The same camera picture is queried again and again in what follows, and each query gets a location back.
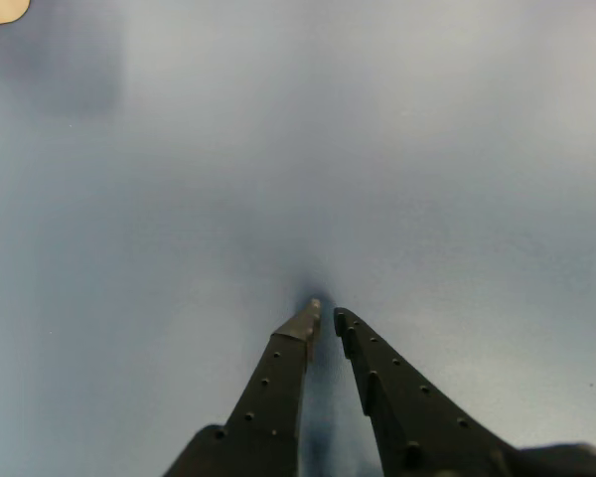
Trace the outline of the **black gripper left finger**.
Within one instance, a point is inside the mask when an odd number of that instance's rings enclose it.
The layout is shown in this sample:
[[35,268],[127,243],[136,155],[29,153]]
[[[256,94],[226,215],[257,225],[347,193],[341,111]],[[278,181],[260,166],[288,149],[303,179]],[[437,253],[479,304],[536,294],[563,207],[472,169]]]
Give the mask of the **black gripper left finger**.
[[296,476],[304,380],[321,324],[311,299],[277,328],[226,423],[198,431],[167,476]]

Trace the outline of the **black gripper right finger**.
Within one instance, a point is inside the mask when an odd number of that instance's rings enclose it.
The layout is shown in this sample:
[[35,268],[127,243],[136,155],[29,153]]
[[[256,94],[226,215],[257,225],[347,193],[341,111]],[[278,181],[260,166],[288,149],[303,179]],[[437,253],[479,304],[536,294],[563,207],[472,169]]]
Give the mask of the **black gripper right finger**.
[[519,452],[440,392],[358,315],[334,311],[386,476],[524,476]]

